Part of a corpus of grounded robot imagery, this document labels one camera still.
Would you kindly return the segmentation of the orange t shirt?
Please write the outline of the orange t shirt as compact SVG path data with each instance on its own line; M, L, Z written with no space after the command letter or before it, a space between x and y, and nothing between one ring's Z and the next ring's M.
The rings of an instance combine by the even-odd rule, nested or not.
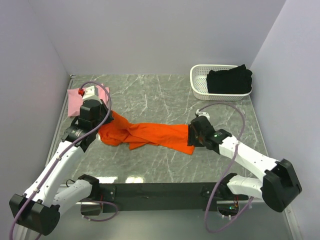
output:
M161 123L130 123L125 117L112 112L113 120L98 130L100 140L110 146L129 144L134 150L144 145L163 146L188 155L195 147L188 146L188 125Z

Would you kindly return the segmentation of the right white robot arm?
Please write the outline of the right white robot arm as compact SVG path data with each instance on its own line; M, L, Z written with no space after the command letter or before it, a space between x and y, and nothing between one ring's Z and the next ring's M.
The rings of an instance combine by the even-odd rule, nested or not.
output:
M302 192L302 186L290 161L263 155L238 141L226 130L215 130L205 116L197 116L188 125L187 144L205 147L232 159L254 175L244 177L229 173L218 184L214 194L216 197L226 200L236 195L254 197L262 199L272 210L281 213Z

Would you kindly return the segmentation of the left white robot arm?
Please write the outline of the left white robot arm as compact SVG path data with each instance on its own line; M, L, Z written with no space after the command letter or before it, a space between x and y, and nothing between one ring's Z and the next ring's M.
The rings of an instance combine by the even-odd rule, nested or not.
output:
M55 155L36 181L22 194L14 194L9 206L12 225L21 225L41 235L49 235L60 217L77 202L100 198L100 183L95 177L82 175L74 185L59 192L68 171L96 139L99 128L113 120L112 112L102 100L84 100L80 115L66 129Z

